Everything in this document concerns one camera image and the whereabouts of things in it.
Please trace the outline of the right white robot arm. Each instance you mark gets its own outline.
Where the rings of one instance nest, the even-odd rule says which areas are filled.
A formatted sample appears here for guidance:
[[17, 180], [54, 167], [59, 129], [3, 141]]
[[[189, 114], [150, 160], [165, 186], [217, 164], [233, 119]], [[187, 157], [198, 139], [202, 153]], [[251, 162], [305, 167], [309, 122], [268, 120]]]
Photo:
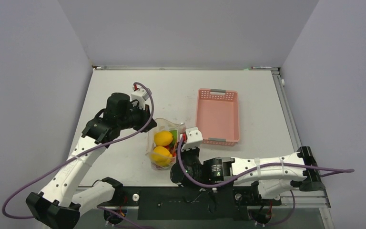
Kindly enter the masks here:
[[232, 186], [260, 180], [283, 180], [303, 192], [325, 188], [308, 146], [286, 156], [271, 158], [216, 157], [200, 162], [199, 153], [199, 148], [181, 153], [181, 158], [176, 160], [170, 171], [173, 183], [183, 187], [207, 188], [225, 181]]

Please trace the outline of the clear dotted zip top bag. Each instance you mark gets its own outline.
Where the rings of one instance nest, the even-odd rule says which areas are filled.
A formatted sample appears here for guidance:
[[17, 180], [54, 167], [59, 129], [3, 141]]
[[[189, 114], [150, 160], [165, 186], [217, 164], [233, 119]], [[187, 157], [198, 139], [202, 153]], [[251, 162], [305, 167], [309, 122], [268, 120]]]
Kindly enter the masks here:
[[157, 126], [148, 132], [146, 156], [152, 169], [167, 170], [175, 164], [177, 144], [186, 126], [163, 118], [156, 118], [155, 122]]

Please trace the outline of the yellow toy lemon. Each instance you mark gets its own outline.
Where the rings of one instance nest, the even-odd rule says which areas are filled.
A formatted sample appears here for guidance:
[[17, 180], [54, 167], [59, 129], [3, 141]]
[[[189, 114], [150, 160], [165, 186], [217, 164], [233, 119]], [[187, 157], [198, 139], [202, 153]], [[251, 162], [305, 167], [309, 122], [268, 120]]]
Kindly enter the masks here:
[[169, 146], [172, 141], [172, 134], [169, 131], [160, 131], [154, 135], [154, 143], [157, 146]]

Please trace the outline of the green toy apple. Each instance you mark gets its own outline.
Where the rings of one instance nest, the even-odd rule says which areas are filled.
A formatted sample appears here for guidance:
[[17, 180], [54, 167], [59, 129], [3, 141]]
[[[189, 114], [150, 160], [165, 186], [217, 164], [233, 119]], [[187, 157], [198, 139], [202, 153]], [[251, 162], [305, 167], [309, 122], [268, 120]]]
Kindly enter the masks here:
[[169, 132], [172, 134], [172, 141], [169, 145], [174, 146], [176, 144], [176, 142], [178, 141], [178, 130], [174, 129], [174, 130], [170, 130]]

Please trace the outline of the yellow toy bell pepper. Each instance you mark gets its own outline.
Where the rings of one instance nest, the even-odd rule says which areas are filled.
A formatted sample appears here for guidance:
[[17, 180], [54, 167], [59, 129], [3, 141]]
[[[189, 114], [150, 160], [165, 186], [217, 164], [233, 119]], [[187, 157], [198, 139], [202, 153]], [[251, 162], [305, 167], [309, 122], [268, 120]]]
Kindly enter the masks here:
[[153, 152], [150, 153], [150, 159], [153, 163], [160, 167], [167, 167], [170, 165], [172, 161], [172, 154], [170, 151], [163, 147], [157, 146], [153, 149]]

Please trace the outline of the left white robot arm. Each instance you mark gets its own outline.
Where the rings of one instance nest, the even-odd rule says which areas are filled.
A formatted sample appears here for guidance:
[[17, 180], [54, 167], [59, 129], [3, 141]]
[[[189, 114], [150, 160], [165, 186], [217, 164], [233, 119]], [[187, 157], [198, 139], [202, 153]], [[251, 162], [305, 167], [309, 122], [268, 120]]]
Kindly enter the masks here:
[[106, 177], [80, 193], [76, 189], [99, 156], [114, 142], [121, 141], [120, 132], [134, 129], [148, 132], [157, 124], [146, 100], [151, 95], [142, 89], [131, 95], [113, 93], [90, 120], [77, 145], [64, 165], [54, 169], [56, 175], [38, 193], [31, 192], [26, 204], [33, 217], [52, 229], [72, 229], [81, 215], [103, 202], [118, 205], [123, 198], [121, 182]]

